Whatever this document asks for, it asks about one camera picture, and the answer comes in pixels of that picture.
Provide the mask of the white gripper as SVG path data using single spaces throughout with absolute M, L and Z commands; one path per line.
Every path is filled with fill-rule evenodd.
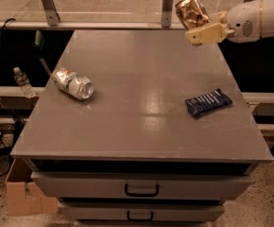
M 261 38 L 261 1 L 240 4 L 228 12 L 210 15 L 210 23 L 185 32 L 191 44 L 218 44 L 227 39 L 234 43 L 256 42 Z

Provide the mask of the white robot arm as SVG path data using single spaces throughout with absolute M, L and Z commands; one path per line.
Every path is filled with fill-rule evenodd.
M 218 44 L 228 39 L 242 44 L 274 37 L 274 0 L 253 0 L 213 15 L 206 25 L 190 29 L 191 44 Z

